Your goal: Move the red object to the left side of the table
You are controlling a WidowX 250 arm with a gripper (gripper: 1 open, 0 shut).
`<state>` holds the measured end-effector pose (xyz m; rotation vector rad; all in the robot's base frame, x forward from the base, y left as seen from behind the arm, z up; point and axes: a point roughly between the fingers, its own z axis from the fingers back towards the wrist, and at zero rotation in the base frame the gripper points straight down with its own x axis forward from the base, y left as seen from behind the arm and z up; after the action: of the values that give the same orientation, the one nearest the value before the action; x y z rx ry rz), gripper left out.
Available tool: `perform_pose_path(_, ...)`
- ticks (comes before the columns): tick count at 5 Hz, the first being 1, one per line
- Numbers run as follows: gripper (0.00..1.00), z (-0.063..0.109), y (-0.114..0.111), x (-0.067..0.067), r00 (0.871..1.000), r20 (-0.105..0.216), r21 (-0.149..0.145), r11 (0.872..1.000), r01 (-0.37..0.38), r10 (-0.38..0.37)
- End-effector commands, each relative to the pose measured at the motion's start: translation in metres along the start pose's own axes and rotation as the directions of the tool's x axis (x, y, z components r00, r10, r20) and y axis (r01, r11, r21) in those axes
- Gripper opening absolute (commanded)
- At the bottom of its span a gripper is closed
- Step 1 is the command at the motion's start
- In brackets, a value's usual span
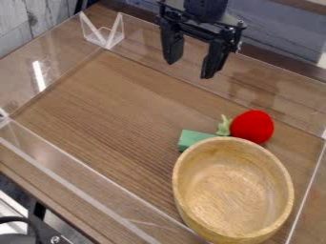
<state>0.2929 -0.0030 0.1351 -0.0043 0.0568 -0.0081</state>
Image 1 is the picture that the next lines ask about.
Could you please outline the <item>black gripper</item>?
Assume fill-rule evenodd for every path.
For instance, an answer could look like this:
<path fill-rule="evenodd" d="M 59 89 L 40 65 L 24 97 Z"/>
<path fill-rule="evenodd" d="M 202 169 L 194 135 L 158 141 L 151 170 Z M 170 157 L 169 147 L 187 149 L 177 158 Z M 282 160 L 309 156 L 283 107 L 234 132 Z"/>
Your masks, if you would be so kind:
<path fill-rule="evenodd" d="M 223 68 L 230 51 L 238 52 L 246 23 L 229 14 L 227 1 L 159 1 L 158 25 L 163 57 L 173 65 L 183 55 L 185 35 L 210 42 L 202 79 Z"/>

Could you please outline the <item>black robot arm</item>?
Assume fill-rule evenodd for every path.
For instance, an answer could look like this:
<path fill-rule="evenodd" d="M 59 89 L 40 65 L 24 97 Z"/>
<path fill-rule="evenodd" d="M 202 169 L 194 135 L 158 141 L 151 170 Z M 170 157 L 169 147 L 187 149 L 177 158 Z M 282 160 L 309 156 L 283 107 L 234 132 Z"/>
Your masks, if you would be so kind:
<path fill-rule="evenodd" d="M 247 24 L 227 13 L 229 0 L 159 0 L 157 24 L 166 62 L 183 56 L 185 37 L 209 44 L 203 58 L 202 79 L 210 79 L 225 67 L 231 52 L 241 49 Z"/>

